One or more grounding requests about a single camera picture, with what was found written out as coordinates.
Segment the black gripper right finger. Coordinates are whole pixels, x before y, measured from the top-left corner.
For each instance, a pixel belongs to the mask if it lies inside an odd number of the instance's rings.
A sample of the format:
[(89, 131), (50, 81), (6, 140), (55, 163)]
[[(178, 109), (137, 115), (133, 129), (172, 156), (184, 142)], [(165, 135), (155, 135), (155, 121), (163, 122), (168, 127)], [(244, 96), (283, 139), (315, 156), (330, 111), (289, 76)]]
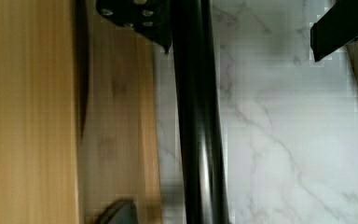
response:
[(315, 62), (353, 41), (358, 41), (358, 0), (337, 0), (310, 29)]

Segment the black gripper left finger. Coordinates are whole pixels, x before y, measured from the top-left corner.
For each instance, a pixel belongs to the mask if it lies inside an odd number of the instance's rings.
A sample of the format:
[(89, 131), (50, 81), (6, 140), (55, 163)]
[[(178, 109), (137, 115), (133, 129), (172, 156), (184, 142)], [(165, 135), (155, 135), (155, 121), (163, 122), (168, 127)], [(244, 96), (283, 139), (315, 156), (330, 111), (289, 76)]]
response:
[(114, 25), (132, 28), (163, 47), (168, 54), (172, 46), (170, 2), (171, 0), (96, 0), (95, 6), (98, 13)]

